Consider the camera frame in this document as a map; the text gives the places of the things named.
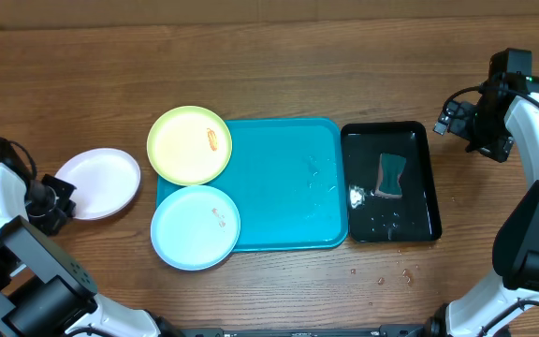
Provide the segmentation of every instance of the wooden table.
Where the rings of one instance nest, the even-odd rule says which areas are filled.
[[[444,100],[485,80],[489,57],[507,47],[532,50],[539,76],[539,17],[0,32],[0,136],[26,146],[41,173],[96,147],[136,157],[142,188],[132,207],[74,221],[55,238],[101,293],[125,305],[184,328],[423,323],[490,270],[494,237],[526,191],[517,149],[498,164],[464,153],[462,139],[429,132],[444,225],[437,242],[235,254],[190,273],[171,269],[151,246],[156,175],[147,133],[180,105],[225,119],[417,120],[431,130]],[[539,335],[539,309],[512,328]]]

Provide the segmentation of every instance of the green sponge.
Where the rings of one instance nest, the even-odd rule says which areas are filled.
[[[378,182],[375,195],[384,198],[402,198],[399,178],[407,159],[395,154],[380,154]]]

